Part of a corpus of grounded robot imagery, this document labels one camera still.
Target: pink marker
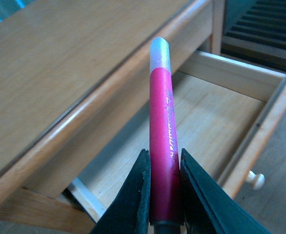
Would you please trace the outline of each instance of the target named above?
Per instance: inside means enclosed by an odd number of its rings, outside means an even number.
[[[157,234],[175,234],[180,233],[184,218],[169,44],[155,38],[150,56],[150,223]]]

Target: white drawer knob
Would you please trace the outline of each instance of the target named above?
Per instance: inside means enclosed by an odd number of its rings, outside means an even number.
[[[263,174],[255,174],[252,171],[249,171],[246,182],[250,183],[254,190],[259,190],[264,185],[265,176]]]

